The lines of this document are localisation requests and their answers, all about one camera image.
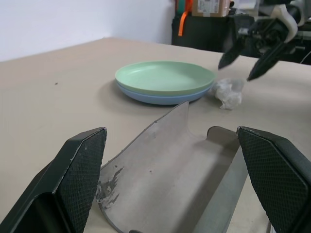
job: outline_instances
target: label on box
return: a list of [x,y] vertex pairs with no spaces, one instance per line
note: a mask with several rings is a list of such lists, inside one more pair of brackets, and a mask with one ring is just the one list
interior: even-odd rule
[[218,13],[219,0],[198,0],[198,12],[204,16],[210,13]]

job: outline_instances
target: blue plate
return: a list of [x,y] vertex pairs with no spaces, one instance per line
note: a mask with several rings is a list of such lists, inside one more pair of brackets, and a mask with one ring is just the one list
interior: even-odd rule
[[194,101],[194,100],[201,98],[212,87],[212,85],[210,85],[205,90],[194,93],[194,94],[190,94],[190,95],[151,96],[151,95],[140,94],[140,93],[136,93],[134,91],[127,90],[124,87],[122,87],[121,85],[119,85],[118,83],[117,83],[117,85],[124,94],[126,94],[127,96],[129,96],[135,100],[138,100],[138,101],[144,102],[144,103],[151,103],[151,104],[158,104],[158,105],[176,105],[176,104],[183,103],[185,101]]

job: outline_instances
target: crumpled plastic bag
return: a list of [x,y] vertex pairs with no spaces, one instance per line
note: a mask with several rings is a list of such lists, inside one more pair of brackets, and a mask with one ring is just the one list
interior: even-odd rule
[[242,90],[246,80],[222,79],[214,84],[211,93],[223,103],[221,109],[232,110],[242,102]]

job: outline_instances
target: white wall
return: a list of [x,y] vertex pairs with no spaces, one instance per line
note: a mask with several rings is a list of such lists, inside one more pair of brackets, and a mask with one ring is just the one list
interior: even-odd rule
[[174,0],[0,0],[0,61],[108,36],[169,44],[173,16]]

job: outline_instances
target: cardboard box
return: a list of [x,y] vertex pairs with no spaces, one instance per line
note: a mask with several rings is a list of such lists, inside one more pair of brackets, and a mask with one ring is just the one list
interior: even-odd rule
[[230,0],[193,0],[192,15],[202,17],[225,17]]

